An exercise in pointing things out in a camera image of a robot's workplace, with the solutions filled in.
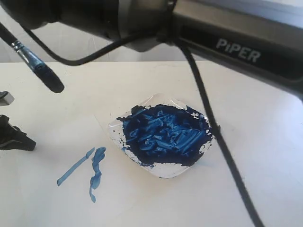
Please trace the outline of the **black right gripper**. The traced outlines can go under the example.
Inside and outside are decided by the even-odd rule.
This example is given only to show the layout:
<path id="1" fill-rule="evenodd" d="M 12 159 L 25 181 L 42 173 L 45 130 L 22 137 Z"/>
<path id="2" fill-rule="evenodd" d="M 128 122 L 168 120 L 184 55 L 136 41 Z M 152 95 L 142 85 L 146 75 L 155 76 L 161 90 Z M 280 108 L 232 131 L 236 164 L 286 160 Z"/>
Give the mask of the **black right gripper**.
<path id="1" fill-rule="evenodd" d="M 106 39 L 119 39 L 118 0 L 2 0 L 0 5 L 29 30 L 60 22 Z"/>

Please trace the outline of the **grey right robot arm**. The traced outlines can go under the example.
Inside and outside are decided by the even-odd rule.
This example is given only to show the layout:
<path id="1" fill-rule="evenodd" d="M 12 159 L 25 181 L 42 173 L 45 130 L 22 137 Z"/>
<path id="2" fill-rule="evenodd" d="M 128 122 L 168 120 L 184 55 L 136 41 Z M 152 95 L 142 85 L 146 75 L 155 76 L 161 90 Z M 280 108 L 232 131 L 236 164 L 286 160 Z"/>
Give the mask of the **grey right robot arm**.
<path id="1" fill-rule="evenodd" d="M 28 30 L 62 23 L 144 52 L 179 39 L 196 55 L 303 96 L 303 8 L 268 0 L 3 0 Z"/>

